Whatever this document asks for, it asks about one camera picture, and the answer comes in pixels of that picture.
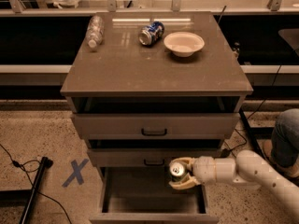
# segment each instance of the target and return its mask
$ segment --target black metal stand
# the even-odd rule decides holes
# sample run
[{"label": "black metal stand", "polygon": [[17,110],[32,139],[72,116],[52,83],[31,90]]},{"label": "black metal stand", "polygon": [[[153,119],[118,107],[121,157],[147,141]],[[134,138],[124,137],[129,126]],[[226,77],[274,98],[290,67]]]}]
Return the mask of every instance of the black metal stand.
[{"label": "black metal stand", "polygon": [[0,191],[1,202],[26,203],[21,215],[21,220],[19,222],[20,224],[28,223],[29,216],[34,208],[35,198],[38,193],[43,174],[45,173],[45,169],[50,168],[52,164],[53,161],[49,160],[47,157],[42,158],[31,189]]}]

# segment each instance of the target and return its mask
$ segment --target can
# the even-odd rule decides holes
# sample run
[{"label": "can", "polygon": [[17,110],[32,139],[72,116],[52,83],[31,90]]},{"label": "can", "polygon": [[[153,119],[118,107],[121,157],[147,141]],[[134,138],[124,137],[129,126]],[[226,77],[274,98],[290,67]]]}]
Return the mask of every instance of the can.
[{"label": "can", "polygon": [[188,173],[185,163],[180,161],[172,161],[169,164],[169,171],[172,180],[176,182],[180,181]]},{"label": "can", "polygon": [[139,32],[139,41],[144,46],[150,46],[159,40],[164,33],[164,25],[155,21],[151,25],[145,26]]}]

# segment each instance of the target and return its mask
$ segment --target drawer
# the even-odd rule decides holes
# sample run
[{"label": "drawer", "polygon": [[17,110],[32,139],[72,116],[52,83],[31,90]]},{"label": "drawer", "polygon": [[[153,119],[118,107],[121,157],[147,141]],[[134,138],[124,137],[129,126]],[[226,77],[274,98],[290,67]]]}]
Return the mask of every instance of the drawer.
[{"label": "drawer", "polygon": [[167,166],[178,157],[219,157],[220,140],[105,140],[87,154],[97,167]]},{"label": "drawer", "polygon": [[203,187],[174,190],[164,168],[107,168],[95,223],[218,223]]},{"label": "drawer", "polygon": [[229,114],[76,114],[78,135],[104,139],[227,139],[239,120]]}]

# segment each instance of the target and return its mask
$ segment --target drawer handle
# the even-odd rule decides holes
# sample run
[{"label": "drawer handle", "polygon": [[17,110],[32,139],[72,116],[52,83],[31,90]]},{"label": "drawer handle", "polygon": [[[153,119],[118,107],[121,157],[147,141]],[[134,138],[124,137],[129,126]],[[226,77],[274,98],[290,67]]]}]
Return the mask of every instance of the drawer handle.
[{"label": "drawer handle", "polygon": [[146,165],[146,166],[154,166],[154,167],[157,167],[157,166],[164,166],[164,165],[165,165],[165,160],[162,160],[161,163],[149,163],[149,162],[147,162],[147,160],[143,160],[143,163],[144,163],[144,165]]},{"label": "drawer handle", "polygon": [[162,132],[146,132],[144,129],[141,129],[141,133],[144,136],[165,136],[167,135],[167,129],[164,129]]}]

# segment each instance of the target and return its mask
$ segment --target white bowl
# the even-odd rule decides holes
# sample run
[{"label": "white bowl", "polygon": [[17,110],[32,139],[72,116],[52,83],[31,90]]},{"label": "white bowl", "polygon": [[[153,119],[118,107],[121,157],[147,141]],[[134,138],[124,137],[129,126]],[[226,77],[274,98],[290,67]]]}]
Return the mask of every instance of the white bowl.
[{"label": "white bowl", "polygon": [[192,33],[177,32],[164,39],[165,46],[179,57],[188,57],[202,49],[205,42],[202,37]]}]

